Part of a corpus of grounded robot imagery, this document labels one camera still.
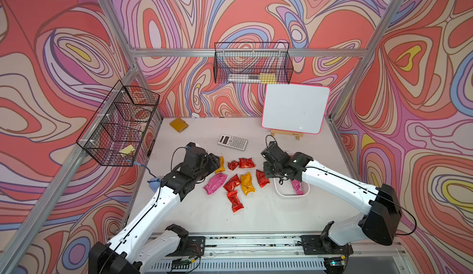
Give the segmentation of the red tea bag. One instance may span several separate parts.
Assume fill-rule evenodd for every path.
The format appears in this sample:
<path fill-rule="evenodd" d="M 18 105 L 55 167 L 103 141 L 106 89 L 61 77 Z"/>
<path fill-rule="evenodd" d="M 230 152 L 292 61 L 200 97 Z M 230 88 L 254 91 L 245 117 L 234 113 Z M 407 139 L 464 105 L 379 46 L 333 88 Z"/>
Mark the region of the red tea bag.
<path fill-rule="evenodd" d="M 238 197 L 238 192 L 236 190 L 234 190 L 232 192 L 229 192 L 227 194 L 227 198 L 229 199 L 229 201 L 232 204 L 232 211 L 233 212 L 237 212 L 237 211 L 244 208 L 243 204 L 241 203 L 241 201 Z"/>
<path fill-rule="evenodd" d="M 265 172 L 256 170 L 257 182 L 260 188 L 264 188 L 267 184 L 270 183 L 270 180 L 266 178 Z"/>
<path fill-rule="evenodd" d="M 254 169 L 256 168 L 256 164 L 252 160 L 252 158 L 240 158 L 238 160 L 238 168 L 239 169 Z"/>
<path fill-rule="evenodd" d="M 227 165 L 228 165 L 228 168 L 229 168 L 231 171 L 234 171 L 234 170 L 236 170 L 237 168 L 240 167 L 240 162 L 234 160 L 234 161 L 229 162 Z"/>
<path fill-rule="evenodd" d="M 225 184 L 224 189 L 227 193 L 233 192 L 238 186 L 241 185 L 241 180 L 237 174 L 230 178 Z"/>

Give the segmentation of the pink tea bag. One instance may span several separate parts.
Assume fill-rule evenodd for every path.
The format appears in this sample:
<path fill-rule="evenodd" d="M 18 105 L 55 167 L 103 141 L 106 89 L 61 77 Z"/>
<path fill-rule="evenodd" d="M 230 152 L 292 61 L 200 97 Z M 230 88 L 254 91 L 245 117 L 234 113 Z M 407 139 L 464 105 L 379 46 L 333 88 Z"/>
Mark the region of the pink tea bag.
<path fill-rule="evenodd" d="M 291 181 L 291 185 L 297 196 L 304 195 L 304 188 L 300 181 L 294 179 Z"/>
<path fill-rule="evenodd" d="M 207 195 L 212 195 L 216 190 L 223 186 L 227 180 L 228 175 L 218 173 L 213 176 L 209 182 L 204 186 Z"/>

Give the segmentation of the yellow tea bag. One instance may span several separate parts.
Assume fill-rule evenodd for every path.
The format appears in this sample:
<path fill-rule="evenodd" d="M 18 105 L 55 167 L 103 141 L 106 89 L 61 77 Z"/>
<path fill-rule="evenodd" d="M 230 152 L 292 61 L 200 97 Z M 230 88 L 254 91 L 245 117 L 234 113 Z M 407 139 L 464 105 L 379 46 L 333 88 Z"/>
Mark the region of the yellow tea bag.
<path fill-rule="evenodd" d="M 224 157 L 220 157 L 219 168 L 215 170 L 215 174 L 223 173 L 225 171 L 225 160 Z"/>
<path fill-rule="evenodd" d="M 240 182 L 241 182 L 241 189 L 245 195 L 248 195 L 251 192 L 255 192 L 251 173 L 246 173 L 244 175 L 241 175 Z"/>

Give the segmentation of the white storage box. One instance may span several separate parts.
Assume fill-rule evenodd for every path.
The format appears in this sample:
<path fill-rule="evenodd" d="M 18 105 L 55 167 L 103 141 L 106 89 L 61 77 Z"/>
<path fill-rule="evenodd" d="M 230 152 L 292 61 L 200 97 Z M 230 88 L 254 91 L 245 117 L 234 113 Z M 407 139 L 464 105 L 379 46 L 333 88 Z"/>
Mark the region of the white storage box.
<path fill-rule="evenodd" d="M 282 168 L 278 173 L 278 177 L 274 178 L 274 187 L 278 196 L 287 199 L 296 199 L 308 196 L 310 192 L 310 185 L 305 182 L 300 182 L 299 189 L 295 190 L 292 182 L 287 176 L 287 172 L 290 170 L 282 164 Z"/>

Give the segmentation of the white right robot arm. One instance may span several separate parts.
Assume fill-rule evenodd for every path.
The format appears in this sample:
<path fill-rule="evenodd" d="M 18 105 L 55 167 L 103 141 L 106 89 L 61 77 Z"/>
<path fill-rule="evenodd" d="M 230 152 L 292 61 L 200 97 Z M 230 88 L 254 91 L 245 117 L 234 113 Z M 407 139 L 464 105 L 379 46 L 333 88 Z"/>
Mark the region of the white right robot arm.
<path fill-rule="evenodd" d="M 360 240 L 371 240 L 384 246 L 393 244 L 402 218 L 402 207 L 390 185 L 376 187 L 356 181 L 305 153 L 289 155 L 276 141 L 267 143 L 261 155 L 264 158 L 264 173 L 268 178 L 276 178 L 281 182 L 305 182 L 337 196 L 358 210 L 358 215 L 345 221 L 327 223 L 319 239 L 326 252 L 333 252 L 336 248 Z"/>

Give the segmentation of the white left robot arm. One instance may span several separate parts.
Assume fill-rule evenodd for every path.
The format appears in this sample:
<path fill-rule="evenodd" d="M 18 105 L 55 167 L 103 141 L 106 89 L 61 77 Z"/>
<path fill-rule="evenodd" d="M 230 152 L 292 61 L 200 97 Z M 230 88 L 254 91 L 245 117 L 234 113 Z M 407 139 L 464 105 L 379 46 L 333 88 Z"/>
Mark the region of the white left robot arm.
<path fill-rule="evenodd" d="M 199 247 L 188 241 L 188 231 L 176 224 L 149 241 L 159 224 L 196 184 L 220 168 L 218 156 L 193 142 L 185 146 L 185 151 L 183 162 L 160 180 L 158 190 L 138 215 L 109 242 L 98 242 L 91 248 L 90 274 L 144 274 L 170 254 L 199 254 Z"/>

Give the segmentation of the yellow box in basket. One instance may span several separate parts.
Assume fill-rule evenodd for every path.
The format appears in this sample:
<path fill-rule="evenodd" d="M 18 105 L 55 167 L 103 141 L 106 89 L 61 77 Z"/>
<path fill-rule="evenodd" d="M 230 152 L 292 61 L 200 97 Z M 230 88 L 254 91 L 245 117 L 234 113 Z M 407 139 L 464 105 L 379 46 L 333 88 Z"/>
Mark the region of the yellow box in basket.
<path fill-rule="evenodd" d="M 274 73 L 260 73 L 259 80 L 261 84 L 277 84 L 278 79 Z"/>

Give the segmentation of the wooden easel stand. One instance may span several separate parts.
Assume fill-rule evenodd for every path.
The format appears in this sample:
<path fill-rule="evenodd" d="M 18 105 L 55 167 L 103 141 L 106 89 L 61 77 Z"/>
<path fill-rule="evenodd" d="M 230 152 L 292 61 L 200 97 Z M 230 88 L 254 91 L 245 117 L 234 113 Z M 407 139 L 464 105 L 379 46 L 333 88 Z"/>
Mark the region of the wooden easel stand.
<path fill-rule="evenodd" d="M 284 135 L 284 136 L 293 136 L 296 138 L 296 140 L 300 140 L 304 136 L 304 134 L 301 132 L 282 131 L 282 130 L 277 130 L 277 129 L 271 129 L 270 134 L 271 136 L 275 136 L 277 134 Z"/>

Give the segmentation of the yellow sponge pad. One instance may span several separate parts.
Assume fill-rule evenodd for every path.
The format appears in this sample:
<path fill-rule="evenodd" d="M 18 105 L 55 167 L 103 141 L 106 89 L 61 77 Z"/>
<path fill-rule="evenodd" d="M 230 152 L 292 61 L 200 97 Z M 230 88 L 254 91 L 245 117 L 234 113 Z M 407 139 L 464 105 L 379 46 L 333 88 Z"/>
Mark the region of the yellow sponge pad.
<path fill-rule="evenodd" d="M 172 120 L 169 125 L 178 133 L 181 133 L 188 128 L 188 124 L 181 118 Z"/>

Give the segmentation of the white calculator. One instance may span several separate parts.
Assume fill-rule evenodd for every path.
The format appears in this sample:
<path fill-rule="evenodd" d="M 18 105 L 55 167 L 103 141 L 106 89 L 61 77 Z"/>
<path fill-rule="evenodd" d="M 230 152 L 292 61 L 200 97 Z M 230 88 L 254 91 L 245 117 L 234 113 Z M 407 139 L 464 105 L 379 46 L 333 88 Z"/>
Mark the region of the white calculator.
<path fill-rule="evenodd" d="M 229 136 L 222 134 L 218 138 L 218 145 L 229 147 L 235 150 L 245 151 L 248 144 L 247 139 L 242 139 L 236 136 Z"/>

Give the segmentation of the blue cloth pouch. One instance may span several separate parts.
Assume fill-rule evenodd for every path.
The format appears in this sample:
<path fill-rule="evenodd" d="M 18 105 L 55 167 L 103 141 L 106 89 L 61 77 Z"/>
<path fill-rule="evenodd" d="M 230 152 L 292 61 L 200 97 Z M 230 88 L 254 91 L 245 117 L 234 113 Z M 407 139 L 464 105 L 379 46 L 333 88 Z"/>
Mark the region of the blue cloth pouch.
<path fill-rule="evenodd" d="M 156 193 L 158 189 L 161 187 L 161 179 L 159 178 L 153 178 L 148 181 L 149 188 L 153 193 Z"/>

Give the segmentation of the pink framed whiteboard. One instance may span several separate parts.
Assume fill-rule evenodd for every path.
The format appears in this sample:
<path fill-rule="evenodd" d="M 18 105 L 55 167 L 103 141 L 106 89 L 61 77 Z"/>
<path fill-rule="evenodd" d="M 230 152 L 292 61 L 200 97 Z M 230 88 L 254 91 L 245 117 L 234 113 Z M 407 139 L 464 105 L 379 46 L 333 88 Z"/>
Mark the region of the pink framed whiteboard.
<path fill-rule="evenodd" d="M 328 108 L 330 88 L 306 84 L 269 84 L 261 126 L 278 131 L 318 134 Z"/>

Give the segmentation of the yellow sticky note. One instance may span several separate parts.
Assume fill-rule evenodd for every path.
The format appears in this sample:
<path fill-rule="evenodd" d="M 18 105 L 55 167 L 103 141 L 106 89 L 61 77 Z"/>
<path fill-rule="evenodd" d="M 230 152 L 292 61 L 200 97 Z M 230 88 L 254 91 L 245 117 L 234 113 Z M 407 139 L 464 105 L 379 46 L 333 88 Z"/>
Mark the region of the yellow sticky note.
<path fill-rule="evenodd" d="M 122 156 L 133 155 L 134 153 L 135 148 L 131 144 L 119 151 L 119 154 L 121 154 Z"/>

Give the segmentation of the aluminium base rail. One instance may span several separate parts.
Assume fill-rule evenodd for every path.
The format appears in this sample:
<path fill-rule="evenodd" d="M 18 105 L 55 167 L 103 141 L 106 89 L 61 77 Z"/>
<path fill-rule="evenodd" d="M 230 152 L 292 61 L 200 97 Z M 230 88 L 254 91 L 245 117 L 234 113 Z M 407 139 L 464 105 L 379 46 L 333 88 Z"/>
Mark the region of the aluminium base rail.
<path fill-rule="evenodd" d="M 330 244 L 317 232 L 206 234 L 191 236 L 171 226 L 154 237 L 125 233 L 89 252 L 91 274 L 226 272 L 232 270 L 323 270 L 341 274 L 350 258 L 393 257 L 399 242 L 383 246 L 367 240 Z"/>

